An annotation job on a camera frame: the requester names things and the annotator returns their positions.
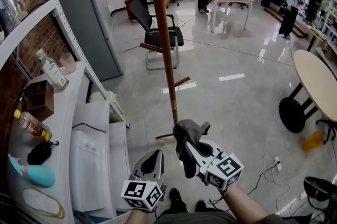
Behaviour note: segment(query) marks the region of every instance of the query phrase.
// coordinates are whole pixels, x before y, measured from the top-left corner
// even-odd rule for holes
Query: forearm
[[[132,209],[126,224],[147,224],[149,214],[141,210]]]
[[[239,223],[253,224],[268,215],[256,201],[244,194],[236,186],[229,188],[224,200]]]

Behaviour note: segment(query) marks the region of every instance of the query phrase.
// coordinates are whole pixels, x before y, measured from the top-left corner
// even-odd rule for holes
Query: table leg
[[[289,99],[292,100],[298,94],[298,92],[302,89],[302,87],[303,87],[302,83],[299,83],[298,86],[296,86],[295,90],[290,94]]]
[[[304,120],[307,120],[310,116],[312,116],[316,111],[318,110],[318,108],[315,106],[314,108],[312,108],[305,116],[304,116]]]
[[[213,8],[212,8],[212,17],[211,17],[211,32],[214,33],[214,28],[215,28],[215,17],[216,17],[216,9],[217,9],[217,5],[216,5],[216,1],[213,0]]]
[[[312,103],[312,100],[307,99],[302,105],[298,103],[294,97],[303,87],[300,83],[288,98],[281,100],[279,105],[279,114],[284,126],[294,133],[299,133],[305,125],[304,110]]]
[[[310,42],[310,45],[309,45],[309,47],[308,47],[308,49],[307,49],[308,52],[309,52],[310,49],[312,48],[312,45],[314,45],[315,40],[316,40],[316,37],[315,37],[315,35],[313,35],[313,37],[312,37],[312,39],[311,39],[311,42]]]
[[[198,0],[195,0],[195,15],[198,15],[199,11],[198,11]]]
[[[246,30],[246,25],[247,25],[249,14],[251,13],[251,10],[252,10],[252,6],[253,6],[253,3],[250,3],[249,4],[249,9],[248,9],[248,12],[247,12],[246,21],[244,22],[244,27],[243,27],[243,29],[245,29],[245,30]]]
[[[302,104],[302,110],[305,111],[306,108],[309,107],[309,105],[312,103],[312,99],[308,98],[303,104]]]

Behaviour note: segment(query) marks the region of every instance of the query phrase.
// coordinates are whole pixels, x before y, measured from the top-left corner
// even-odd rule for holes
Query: plastic bottle
[[[46,141],[51,139],[52,133],[50,129],[38,119],[33,117],[29,112],[20,112],[19,110],[15,110],[14,117],[19,120],[21,128],[31,135],[44,137]]]
[[[59,91],[63,91],[68,86],[69,81],[65,76],[63,76],[54,59],[48,57],[44,53],[43,49],[39,49],[36,52],[36,55],[41,62],[43,72],[46,73],[52,85]]]

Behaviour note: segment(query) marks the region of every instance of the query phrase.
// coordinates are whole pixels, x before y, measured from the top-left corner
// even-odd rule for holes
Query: brick wall
[[[31,0],[29,10],[38,7],[47,0]],[[32,76],[41,73],[41,67],[35,56],[36,51],[43,48],[60,65],[60,57],[68,52],[62,32],[55,25],[51,14],[41,20],[19,45],[19,58]],[[8,59],[0,71],[0,191],[6,192],[6,160],[8,138],[13,123],[13,109],[18,105],[18,94],[27,79],[16,67],[13,59]]]

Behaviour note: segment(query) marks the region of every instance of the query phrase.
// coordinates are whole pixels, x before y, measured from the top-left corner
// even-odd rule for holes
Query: white box
[[[70,146],[72,207],[80,212],[104,208],[100,150],[82,131],[72,131]]]

